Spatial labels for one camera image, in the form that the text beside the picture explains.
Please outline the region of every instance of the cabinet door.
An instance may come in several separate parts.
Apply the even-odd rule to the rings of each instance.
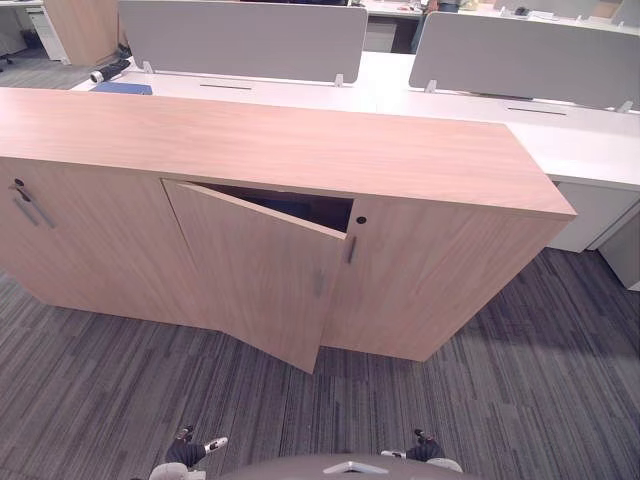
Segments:
[[[313,370],[345,234],[165,180],[208,292],[208,328]]]
[[[16,179],[31,202],[8,188]],[[195,269],[160,179],[3,159],[0,182],[0,267],[35,296],[197,324]]]
[[[567,223],[500,209],[356,199],[322,344],[423,361]]]

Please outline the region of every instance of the open cabinet door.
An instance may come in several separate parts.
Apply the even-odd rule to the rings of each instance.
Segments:
[[[346,234],[210,187],[164,184],[199,269],[204,325],[312,372]]]

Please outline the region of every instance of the cabinet top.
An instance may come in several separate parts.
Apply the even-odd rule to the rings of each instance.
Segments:
[[[0,106],[0,157],[575,215],[502,124],[13,88]]]

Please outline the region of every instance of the blue folder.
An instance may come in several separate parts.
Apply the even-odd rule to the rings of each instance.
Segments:
[[[140,83],[99,83],[91,89],[92,92],[109,92],[109,93],[134,93],[137,95],[151,95],[153,92],[149,85]]]

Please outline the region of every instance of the striped carpet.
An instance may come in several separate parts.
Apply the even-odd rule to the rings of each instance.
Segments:
[[[321,349],[314,375],[216,332],[42,305],[0,274],[0,478],[147,478],[181,424],[207,477],[433,432],[486,479],[640,478],[640,295],[546,249],[424,364]]]

